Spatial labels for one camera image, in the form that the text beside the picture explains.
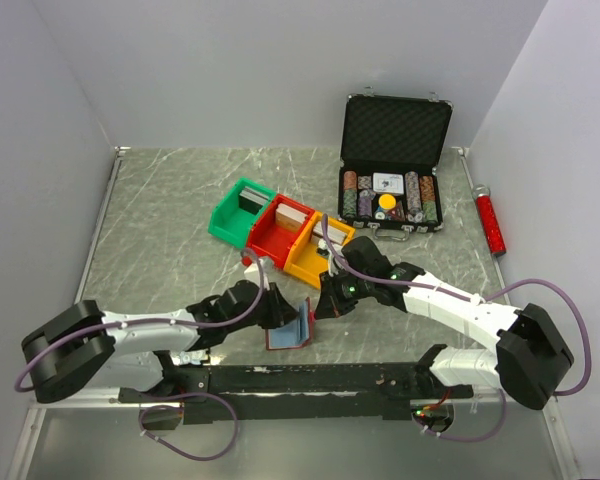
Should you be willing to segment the red leather card holder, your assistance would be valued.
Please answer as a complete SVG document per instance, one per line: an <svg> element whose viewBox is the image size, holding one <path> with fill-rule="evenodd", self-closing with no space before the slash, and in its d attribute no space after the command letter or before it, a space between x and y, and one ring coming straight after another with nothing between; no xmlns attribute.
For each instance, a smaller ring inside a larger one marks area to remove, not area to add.
<svg viewBox="0 0 600 480"><path fill-rule="evenodd" d="M301 349L311 343L314 335L315 318L307 297L299 307L298 317L288 324L268 330L266 333L266 350Z"/></svg>

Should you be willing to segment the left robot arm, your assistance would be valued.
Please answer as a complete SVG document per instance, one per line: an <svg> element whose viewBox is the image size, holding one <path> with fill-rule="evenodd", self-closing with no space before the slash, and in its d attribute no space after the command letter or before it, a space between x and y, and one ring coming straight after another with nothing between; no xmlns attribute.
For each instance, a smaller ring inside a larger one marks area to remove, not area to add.
<svg viewBox="0 0 600 480"><path fill-rule="evenodd" d="M15 389L33 392L41 404L86 387L129 388L163 402L177 389L172 354L208 350L252 326L303 325L308 314L307 304L292 306L276 284L248 280L162 314L114 313L83 300L22 340L26 366Z"/></svg>

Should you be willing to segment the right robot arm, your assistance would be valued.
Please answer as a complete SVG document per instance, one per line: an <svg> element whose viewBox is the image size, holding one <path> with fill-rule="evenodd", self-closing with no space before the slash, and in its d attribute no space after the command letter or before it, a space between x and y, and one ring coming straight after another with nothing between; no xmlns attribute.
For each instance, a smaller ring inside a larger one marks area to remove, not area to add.
<svg viewBox="0 0 600 480"><path fill-rule="evenodd" d="M449 387L501 389L518 404L541 410L556 395L574 357L548 312L490 302L410 264L393 264L368 237L344 246L318 243L328 267L320 275L318 319L353 311L362 299L444 325L478 343L475 349L437 345L422 357L418 390L437 398Z"/></svg>

